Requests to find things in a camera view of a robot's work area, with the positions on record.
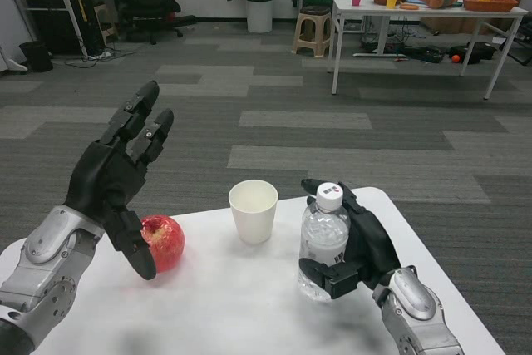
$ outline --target orange basket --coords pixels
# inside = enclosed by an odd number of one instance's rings
[[[464,0],[464,7],[471,12],[511,12],[512,8],[519,5],[516,0],[491,0],[479,2],[478,0]]]

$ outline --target bottle label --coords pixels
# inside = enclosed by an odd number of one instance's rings
[[[335,247],[317,247],[308,240],[301,240],[301,249],[299,249],[299,258],[309,258],[320,264],[333,266],[343,261],[347,240]]]

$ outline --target table leg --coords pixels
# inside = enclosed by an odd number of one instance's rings
[[[368,33],[370,29],[372,28],[372,20],[371,17],[364,17],[362,16],[362,25],[361,25],[361,32],[362,35]]]
[[[390,18],[383,17],[381,20],[381,31],[379,33],[379,44],[377,47],[377,55],[382,56],[384,54],[384,47],[386,46],[388,38],[388,27],[390,26]]]
[[[33,31],[33,24],[30,21],[30,17],[28,16],[29,11],[27,10],[26,0],[15,0],[15,3],[17,4],[18,11],[20,12],[22,20],[24,21],[24,25],[26,26],[27,32],[30,34],[30,38],[33,41],[36,41],[37,35]]]
[[[465,54],[464,63],[460,71],[460,76],[464,76],[464,74],[466,73],[467,64],[469,63],[469,59],[471,58],[471,53],[473,52],[473,47],[475,47],[475,42],[479,36],[480,27],[482,27],[483,21],[484,20],[482,18],[477,18],[476,20],[475,30],[473,31],[473,36],[471,37],[469,47],[467,48],[467,53]]]
[[[495,86],[495,83],[497,82],[497,78],[499,77],[500,70],[502,70],[502,66],[505,64],[506,56],[508,56],[508,51],[510,50],[512,43],[514,42],[515,35],[517,34],[517,30],[519,29],[519,25],[521,24],[522,19],[523,19],[522,17],[517,17],[512,23],[512,26],[509,30],[510,34],[506,38],[505,47],[502,49],[502,54],[500,55],[499,63],[497,64],[495,73],[493,74],[490,84],[488,85],[488,89],[484,95],[484,100],[490,99],[491,91],[493,91],[493,86]]]
[[[337,7],[332,5],[331,15],[331,41],[329,42],[329,58],[327,62],[327,72],[333,72],[333,52],[334,52],[334,34],[336,32]]]
[[[334,61],[334,78],[332,79],[332,93],[336,95],[338,85],[338,73],[340,72],[340,59],[342,58],[342,40],[343,40],[343,25],[346,21],[345,16],[340,15],[340,26],[338,27],[338,44],[336,45],[336,60]]]
[[[83,36],[81,35],[79,25],[77,25],[76,14],[74,14],[74,9],[72,8],[72,4],[70,3],[70,0],[63,0],[63,2],[65,3],[65,7],[68,10],[68,14],[70,15],[72,26],[74,27],[74,32],[76,33],[77,40],[80,44],[81,53],[83,53],[83,56],[88,57],[89,55],[87,54],[85,45],[83,44]]]

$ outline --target gray carpet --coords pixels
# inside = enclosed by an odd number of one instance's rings
[[[56,61],[47,73],[0,78],[0,249],[64,200],[88,143],[156,79],[154,114],[169,106],[176,121],[131,204],[139,215],[224,208],[230,187],[249,178],[281,198],[303,195],[308,176],[380,187],[505,351],[531,354],[529,67],[507,61],[483,102],[495,61],[459,78],[448,61],[353,60],[348,37],[331,96],[325,61],[290,53],[291,24],[263,36],[239,23],[184,31],[156,46],[120,43],[138,53],[91,69]]]

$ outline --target robotic arm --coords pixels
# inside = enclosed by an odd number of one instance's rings
[[[303,180],[302,187],[315,195],[321,180]],[[344,262],[327,266],[300,259],[299,267],[332,299],[357,288],[361,281],[373,290],[382,321],[399,353],[410,355],[464,355],[446,325],[440,299],[424,286],[413,266],[402,268],[396,250],[377,217],[361,207],[343,183],[343,207],[351,220]],[[314,201],[309,197],[308,203]]]
[[[0,288],[2,355],[28,355],[66,317],[104,233],[142,278],[155,277],[140,220],[126,206],[145,183],[147,166],[163,150],[174,120],[165,110],[144,127],[158,95],[150,82],[118,109],[78,161],[65,203],[27,237],[18,266]],[[128,154],[127,142],[141,131]]]

